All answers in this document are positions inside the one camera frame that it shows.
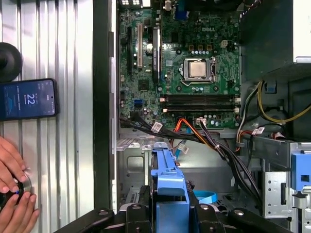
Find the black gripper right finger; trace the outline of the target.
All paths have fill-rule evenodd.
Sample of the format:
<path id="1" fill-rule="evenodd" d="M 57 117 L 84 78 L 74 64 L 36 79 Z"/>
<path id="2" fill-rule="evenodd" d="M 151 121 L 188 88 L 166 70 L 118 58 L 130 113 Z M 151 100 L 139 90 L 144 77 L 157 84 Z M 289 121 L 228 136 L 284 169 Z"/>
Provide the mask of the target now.
<path id="1" fill-rule="evenodd" d="M 282 227 L 243 208 L 222 214 L 211 204 L 203 205 L 194 195 L 194 184 L 186 181 L 190 195 L 190 227 L 192 233 L 280 233 Z"/>

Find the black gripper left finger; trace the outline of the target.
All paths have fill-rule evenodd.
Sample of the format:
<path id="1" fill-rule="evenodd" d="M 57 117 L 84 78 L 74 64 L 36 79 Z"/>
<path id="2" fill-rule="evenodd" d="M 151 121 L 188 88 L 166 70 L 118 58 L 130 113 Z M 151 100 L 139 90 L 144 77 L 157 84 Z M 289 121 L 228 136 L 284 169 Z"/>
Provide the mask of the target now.
<path id="1" fill-rule="evenodd" d="M 96 208 L 57 233 L 151 233 L 151 191 L 143 185 L 137 203 L 124 204 L 116 214 L 108 208 Z"/>

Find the person's right hand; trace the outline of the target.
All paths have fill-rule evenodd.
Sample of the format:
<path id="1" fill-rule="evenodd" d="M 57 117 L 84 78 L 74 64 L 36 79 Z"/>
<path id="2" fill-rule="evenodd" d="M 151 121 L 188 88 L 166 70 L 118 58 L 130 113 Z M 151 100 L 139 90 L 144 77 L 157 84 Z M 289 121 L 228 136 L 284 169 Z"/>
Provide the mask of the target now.
<path id="1" fill-rule="evenodd" d="M 19 195 L 14 194 L 0 212 L 0 232 L 1 233 L 30 233 L 34 228 L 39 210 L 35 209 L 35 194 L 25 192 L 19 204 Z"/>

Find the person's left hand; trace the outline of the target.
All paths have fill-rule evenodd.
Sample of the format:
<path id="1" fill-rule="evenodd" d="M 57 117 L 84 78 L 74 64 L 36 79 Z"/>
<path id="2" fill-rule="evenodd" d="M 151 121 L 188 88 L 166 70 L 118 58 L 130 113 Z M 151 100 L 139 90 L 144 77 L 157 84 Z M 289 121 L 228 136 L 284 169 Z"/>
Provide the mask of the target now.
<path id="1" fill-rule="evenodd" d="M 18 150 L 6 139 L 0 137 L 0 192 L 17 192 L 17 184 L 13 177 L 21 183 L 27 180 L 26 169 Z"/>

